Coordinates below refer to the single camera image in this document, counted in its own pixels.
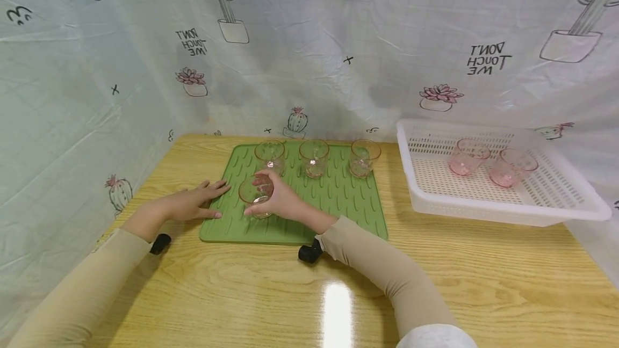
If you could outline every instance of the hand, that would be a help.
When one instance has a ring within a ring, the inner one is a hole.
[[[196,218],[221,218],[221,213],[209,209],[211,201],[231,189],[226,181],[220,180],[211,184],[203,181],[194,190],[182,190],[167,197],[152,201],[166,216],[166,219],[175,221],[191,221]]]
[[[273,213],[285,219],[301,222],[317,234],[323,234],[337,222],[329,215],[299,198],[292,188],[272,170],[263,169],[256,173],[266,175],[273,182],[273,195],[264,203],[253,205],[245,210],[245,215]]]
[[[264,203],[248,207],[245,215],[272,213],[292,221],[301,221],[311,207],[304,202],[297,193],[282,178],[272,170],[263,169],[256,175],[265,175],[273,182],[273,195]]]

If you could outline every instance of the cup rim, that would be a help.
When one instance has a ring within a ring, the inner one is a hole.
[[[365,141],[367,143],[374,144],[376,147],[378,147],[378,154],[375,157],[368,157],[368,160],[376,160],[376,158],[379,158],[380,155],[383,153],[383,149],[380,147],[380,145],[378,143],[376,143],[376,141],[368,140],[366,138],[359,138],[358,140],[353,141],[352,144],[350,145],[350,151],[352,151],[352,153],[354,153],[355,156],[357,156],[357,157],[365,158],[363,156],[359,156],[359,154],[355,152],[354,145],[358,141]]]
[[[265,143],[269,143],[269,142],[279,143],[279,144],[280,144],[280,146],[281,146],[281,148],[282,148],[282,150],[283,150],[283,151],[282,151],[282,154],[281,154],[281,155],[279,155],[279,156],[276,156],[276,157],[274,157],[274,158],[261,158],[260,156],[258,156],[258,153],[257,153],[258,147],[259,147],[261,144],[265,144]],[[285,153],[286,153],[286,147],[284,146],[284,143],[282,143],[280,140],[264,140],[264,141],[261,141],[260,143],[258,143],[258,144],[256,145],[256,148],[254,148],[254,156],[256,156],[256,157],[258,158],[258,160],[264,160],[264,161],[274,160],[275,158],[280,158],[280,157],[284,156],[284,154],[285,154]]]
[[[305,141],[303,141],[303,142],[301,143],[301,145],[299,145],[299,154],[301,155],[301,157],[302,157],[302,158],[306,158],[307,160],[314,160],[313,158],[310,158],[310,157],[304,156],[304,155],[303,155],[303,153],[301,152],[301,148],[302,148],[305,144],[310,143],[310,142],[312,142],[312,141],[321,141],[322,143],[324,143],[324,144],[327,146],[327,153],[325,153],[325,155],[323,155],[323,156],[321,156],[321,157],[316,158],[316,160],[321,160],[321,158],[325,158],[325,157],[329,156],[329,153],[331,152],[331,147],[330,147],[329,143],[327,143],[325,140],[321,140],[321,139],[319,139],[319,138],[313,138],[313,139],[311,139],[311,140],[305,140]]]
[[[509,161],[505,160],[505,157],[504,157],[504,152],[505,151],[515,151],[517,153],[524,154],[524,156],[529,156],[535,162],[535,166],[533,168],[521,168],[520,166],[513,165]],[[521,151],[521,150],[516,149],[516,148],[505,148],[505,149],[502,149],[499,152],[499,157],[501,158],[501,160],[505,161],[506,164],[509,164],[509,166],[512,166],[512,168],[517,169],[518,171],[533,172],[534,170],[538,169],[539,166],[540,166],[540,164],[538,163],[536,158],[534,158],[530,154],[526,153],[525,151]]]
[[[477,144],[481,144],[483,145],[486,149],[488,149],[488,156],[485,157],[478,157],[478,156],[472,156],[471,154],[468,154],[466,152],[464,152],[464,150],[462,148],[460,148],[460,142],[464,141],[464,140],[468,140],[468,141],[474,141]],[[461,138],[460,140],[458,140],[456,142],[456,148],[459,149],[460,152],[464,153],[466,156],[470,157],[470,158],[476,158],[477,160],[488,160],[488,158],[490,158],[490,155],[492,155],[492,151],[490,151],[490,148],[488,147],[488,145],[485,145],[484,143],[482,143],[479,140],[475,140],[474,138]]]
[[[239,193],[239,199],[240,199],[240,200],[242,200],[242,201],[243,201],[243,202],[245,202],[245,203],[248,203],[249,205],[257,205],[258,203],[254,203],[253,201],[246,201],[246,200],[245,200],[245,199],[241,196],[241,187],[242,187],[245,183],[248,183],[248,182],[249,182],[249,180],[250,180],[250,178],[256,178],[257,176],[258,176],[258,175],[254,174],[254,175],[252,175],[252,176],[249,176],[249,177],[245,178],[245,180],[244,180],[244,181],[242,181],[242,182],[241,182],[241,184],[239,185],[239,190],[237,191],[237,192]],[[268,176],[266,176],[266,175],[260,175],[260,176],[267,178],[267,179],[269,180],[269,182],[271,183],[271,185],[273,185],[273,182],[272,182],[272,181],[270,181],[270,178],[269,178]],[[269,197],[269,199],[270,199],[272,195],[273,195],[273,192],[271,192],[271,193],[270,193],[270,194],[268,194],[267,196],[268,196],[268,197]]]

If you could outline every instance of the black wrist strap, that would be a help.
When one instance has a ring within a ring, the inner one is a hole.
[[[322,255],[322,247],[320,246],[320,242],[318,239],[314,238],[314,242],[311,246],[303,245],[301,249],[299,249],[299,259],[306,263],[316,263],[318,258]]]
[[[168,234],[159,234],[156,236],[153,245],[150,247],[150,253],[159,255],[172,242],[172,238]]]

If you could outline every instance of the right hand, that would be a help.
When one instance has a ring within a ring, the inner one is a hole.
[[[299,198],[297,193],[272,170],[263,169],[258,171],[256,175],[265,175],[270,178],[273,182],[273,195],[264,203],[248,207],[244,212],[245,215],[271,213],[300,222],[312,209],[315,210],[314,207]]]

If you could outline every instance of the left hand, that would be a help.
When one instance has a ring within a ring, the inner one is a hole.
[[[167,197],[158,198],[151,203],[162,210],[166,219],[191,221],[197,218],[221,218],[221,213],[209,209],[211,201],[231,189],[225,179],[211,184],[203,181],[194,190],[182,190]]]

